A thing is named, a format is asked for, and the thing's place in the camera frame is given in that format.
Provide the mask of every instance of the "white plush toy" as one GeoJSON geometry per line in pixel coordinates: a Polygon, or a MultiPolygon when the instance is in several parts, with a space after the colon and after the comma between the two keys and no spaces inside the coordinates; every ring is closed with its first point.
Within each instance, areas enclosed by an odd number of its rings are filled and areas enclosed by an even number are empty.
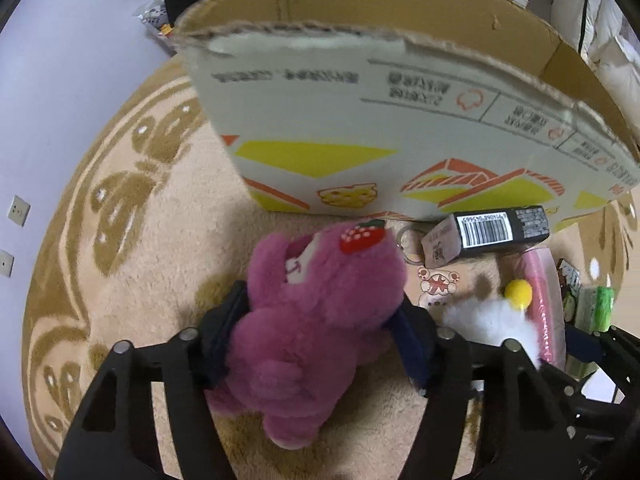
{"type": "Polygon", "coordinates": [[[445,309],[442,324],[476,343],[500,346],[505,339],[516,339],[535,367],[540,366],[536,326],[513,300],[462,301],[445,309]]]}

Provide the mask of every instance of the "black box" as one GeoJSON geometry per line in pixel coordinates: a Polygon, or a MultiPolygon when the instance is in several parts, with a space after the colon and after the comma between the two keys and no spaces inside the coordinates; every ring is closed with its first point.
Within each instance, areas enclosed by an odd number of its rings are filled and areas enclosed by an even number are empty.
{"type": "Polygon", "coordinates": [[[546,240],[549,222],[539,205],[453,213],[423,239],[425,265],[437,269],[456,258],[516,252],[546,240]]]}

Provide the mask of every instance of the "barcode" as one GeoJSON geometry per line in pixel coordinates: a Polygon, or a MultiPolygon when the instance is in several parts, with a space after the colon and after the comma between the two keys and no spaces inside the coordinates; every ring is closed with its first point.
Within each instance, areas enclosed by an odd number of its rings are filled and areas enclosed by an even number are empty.
{"type": "Polygon", "coordinates": [[[459,216],[458,225],[465,249],[513,240],[507,213],[459,216]]]}

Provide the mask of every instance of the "cardboard box flap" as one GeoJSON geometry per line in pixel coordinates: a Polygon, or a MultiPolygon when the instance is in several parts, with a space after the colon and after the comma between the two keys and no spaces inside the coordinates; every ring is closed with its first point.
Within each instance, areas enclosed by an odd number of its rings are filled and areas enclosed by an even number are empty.
{"type": "Polygon", "coordinates": [[[176,36],[196,34],[238,20],[280,22],[288,20],[287,0],[200,0],[180,15],[176,36]]]}
{"type": "Polygon", "coordinates": [[[231,23],[183,53],[267,208],[437,219],[539,204],[562,226],[640,181],[628,149],[583,102],[453,43],[231,23]]]}
{"type": "Polygon", "coordinates": [[[540,79],[596,110],[625,144],[633,158],[640,160],[638,146],[620,109],[574,49],[561,43],[540,79]]]}
{"type": "Polygon", "coordinates": [[[537,204],[559,229],[640,182],[605,89],[508,0],[203,0],[175,38],[270,210],[438,219],[537,204]]]}
{"type": "Polygon", "coordinates": [[[454,41],[539,75],[560,43],[543,20],[510,0],[201,0],[174,34],[242,20],[321,22],[410,30],[454,41]]]}

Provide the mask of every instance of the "beige rug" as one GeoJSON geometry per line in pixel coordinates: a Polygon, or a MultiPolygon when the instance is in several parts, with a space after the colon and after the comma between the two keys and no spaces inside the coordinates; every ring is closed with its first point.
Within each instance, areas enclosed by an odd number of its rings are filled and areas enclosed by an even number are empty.
{"type": "MultiPolygon", "coordinates": [[[[151,76],[78,166],[35,266],[24,317],[22,380],[44,470],[53,473],[82,393],[113,343],[164,342],[196,324],[244,276],[252,248],[265,234],[312,232],[332,221],[260,209],[200,111],[179,60],[151,76]]],[[[627,195],[553,236],[550,246],[556,257],[582,269],[593,269],[597,261],[594,280],[619,289],[637,229],[627,195]]],[[[407,290],[415,302],[422,297],[438,310],[469,294],[496,294],[509,269],[508,258],[457,264],[439,278],[455,281],[454,287],[432,288],[424,285],[420,267],[410,267],[407,290]],[[425,296],[429,290],[433,294],[425,296]]],[[[157,389],[161,453],[166,472],[180,477],[162,400],[157,389]]],[[[217,418],[216,427],[240,480],[395,479],[425,403],[390,351],[359,370],[308,449],[277,448],[255,415],[217,418]]],[[[470,467],[476,421],[471,414],[457,474],[470,467]]]]}

